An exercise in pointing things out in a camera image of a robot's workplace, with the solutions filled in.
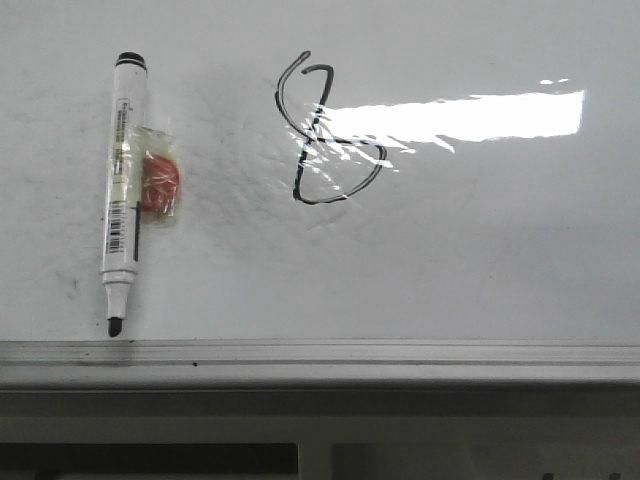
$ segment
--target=marker barrel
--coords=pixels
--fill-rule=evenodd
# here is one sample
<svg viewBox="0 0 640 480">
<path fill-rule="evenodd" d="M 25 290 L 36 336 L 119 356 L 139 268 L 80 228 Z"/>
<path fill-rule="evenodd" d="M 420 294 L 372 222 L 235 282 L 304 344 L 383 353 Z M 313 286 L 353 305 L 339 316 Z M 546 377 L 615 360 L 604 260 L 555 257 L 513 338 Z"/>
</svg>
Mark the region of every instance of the marker barrel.
<svg viewBox="0 0 640 480">
<path fill-rule="evenodd" d="M 121 325 L 129 288 L 138 271 L 142 156 L 127 139 L 127 127 L 143 125 L 147 97 L 144 59 L 123 53 L 115 67 L 103 241 L 102 283 L 107 290 L 107 318 Z M 121 327 L 111 336 L 119 333 Z"/>
</svg>

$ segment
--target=marker tip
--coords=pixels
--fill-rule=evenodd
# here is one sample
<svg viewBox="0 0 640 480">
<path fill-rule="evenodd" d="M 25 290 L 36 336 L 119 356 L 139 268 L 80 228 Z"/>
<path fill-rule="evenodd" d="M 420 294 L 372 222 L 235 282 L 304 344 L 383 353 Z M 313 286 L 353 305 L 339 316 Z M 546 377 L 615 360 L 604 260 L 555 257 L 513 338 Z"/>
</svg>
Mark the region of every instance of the marker tip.
<svg viewBox="0 0 640 480">
<path fill-rule="evenodd" d="M 109 336 L 117 337 L 122 331 L 122 319 L 120 317 L 111 317 L 109 319 Z"/>
</svg>

